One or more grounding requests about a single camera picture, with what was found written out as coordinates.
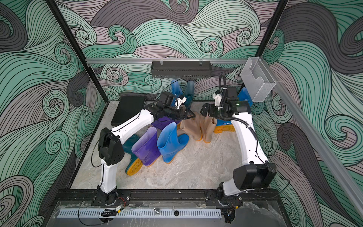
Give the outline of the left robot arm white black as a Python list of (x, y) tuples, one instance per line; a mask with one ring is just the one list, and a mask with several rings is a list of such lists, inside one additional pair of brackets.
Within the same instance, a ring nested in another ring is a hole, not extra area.
[(143, 107), (126, 122), (112, 129), (102, 129), (98, 144), (102, 176), (97, 190), (105, 196), (107, 204), (117, 199), (116, 175), (118, 163), (124, 157), (123, 145), (136, 132), (165, 116), (172, 120), (160, 135), (156, 129), (149, 128), (133, 145), (132, 153), (145, 166), (152, 165), (159, 157), (165, 163), (171, 163), (176, 154), (186, 147), (189, 136), (179, 136), (176, 124), (178, 120), (189, 120), (196, 116), (184, 105), (186, 100), (184, 96), (176, 97), (170, 92), (162, 92), (159, 99)]

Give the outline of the blue rain boot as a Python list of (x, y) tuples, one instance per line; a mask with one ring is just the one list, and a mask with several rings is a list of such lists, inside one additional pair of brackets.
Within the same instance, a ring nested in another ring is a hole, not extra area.
[(217, 119), (214, 133), (218, 134), (218, 133), (223, 133), (224, 131), (235, 132), (235, 128), (232, 125), (231, 121), (224, 121)]
[(240, 101), (247, 101), (249, 106), (253, 105), (252, 99), (251, 99), (246, 87), (243, 87), (237, 96)]

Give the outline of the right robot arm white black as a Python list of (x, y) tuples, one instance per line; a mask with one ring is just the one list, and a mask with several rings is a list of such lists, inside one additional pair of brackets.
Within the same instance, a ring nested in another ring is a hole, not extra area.
[(230, 121), (242, 155), (241, 166), (233, 171), (230, 180), (220, 185), (222, 195), (232, 196), (244, 191), (267, 189), (277, 173), (277, 167), (268, 161), (260, 146), (249, 103), (240, 101), (232, 87), (221, 87), (213, 98), (215, 103), (204, 104), (201, 115)]

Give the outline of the beige rain boot large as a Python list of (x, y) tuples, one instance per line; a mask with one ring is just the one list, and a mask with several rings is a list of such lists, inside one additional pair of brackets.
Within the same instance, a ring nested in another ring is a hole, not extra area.
[(200, 118), (198, 116), (191, 119), (182, 120), (179, 126), (180, 128), (177, 130), (178, 135), (187, 134), (195, 141), (200, 141), (202, 139)]

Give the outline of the purple rain boot back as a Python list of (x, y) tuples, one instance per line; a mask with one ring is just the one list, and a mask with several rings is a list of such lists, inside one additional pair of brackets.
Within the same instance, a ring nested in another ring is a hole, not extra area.
[(163, 130), (167, 125), (171, 123), (180, 123), (180, 120), (173, 120), (168, 118), (167, 116), (164, 116), (162, 118), (159, 118), (155, 120), (151, 125), (159, 130)]

